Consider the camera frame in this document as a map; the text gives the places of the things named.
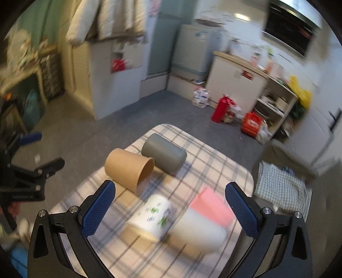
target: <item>white cup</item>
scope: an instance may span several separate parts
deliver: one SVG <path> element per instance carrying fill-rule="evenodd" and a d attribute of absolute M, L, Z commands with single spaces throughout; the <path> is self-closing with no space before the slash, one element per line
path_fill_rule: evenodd
<path fill-rule="evenodd" d="M 188 208 L 169 230 L 173 235 L 202 253 L 219 250 L 227 239 L 227 232 L 195 210 Z"/>
<path fill-rule="evenodd" d="M 158 242 L 172 210 L 172 203 L 164 196 L 154 194 L 128 221 L 127 224 L 139 236 L 150 242 Z"/>

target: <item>red bag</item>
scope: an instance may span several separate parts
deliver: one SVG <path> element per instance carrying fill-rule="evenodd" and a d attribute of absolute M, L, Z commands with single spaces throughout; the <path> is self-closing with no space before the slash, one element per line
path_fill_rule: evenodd
<path fill-rule="evenodd" d="M 255 138 L 259 132 L 262 122 L 263 119 L 254 112 L 247 113 L 242 122 L 241 130 Z"/>

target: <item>yellow bag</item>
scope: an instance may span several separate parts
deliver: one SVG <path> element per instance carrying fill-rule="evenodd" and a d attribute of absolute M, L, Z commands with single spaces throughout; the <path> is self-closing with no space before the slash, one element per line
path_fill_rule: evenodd
<path fill-rule="evenodd" d="M 298 84 L 297 77 L 294 75 L 290 76 L 289 86 L 291 90 L 298 96 L 300 104 L 305 109 L 309 109 L 312 98 L 311 92 L 308 90 L 303 90 Z"/>

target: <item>pink lid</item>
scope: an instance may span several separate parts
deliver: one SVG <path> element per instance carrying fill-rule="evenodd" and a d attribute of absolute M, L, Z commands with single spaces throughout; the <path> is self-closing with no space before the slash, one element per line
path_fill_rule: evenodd
<path fill-rule="evenodd" d="M 226 200 L 210 187 L 205 187 L 191 202 L 190 208 L 223 228 L 228 228 L 235 218 Z"/>

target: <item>gray cylinder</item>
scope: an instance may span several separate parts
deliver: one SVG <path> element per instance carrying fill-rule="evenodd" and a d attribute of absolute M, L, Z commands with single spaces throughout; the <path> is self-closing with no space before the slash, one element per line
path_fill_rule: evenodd
<path fill-rule="evenodd" d="M 141 155 L 154 158 L 155 165 L 172 176 L 177 174 L 187 157 L 185 150 L 156 133 L 146 140 Z"/>

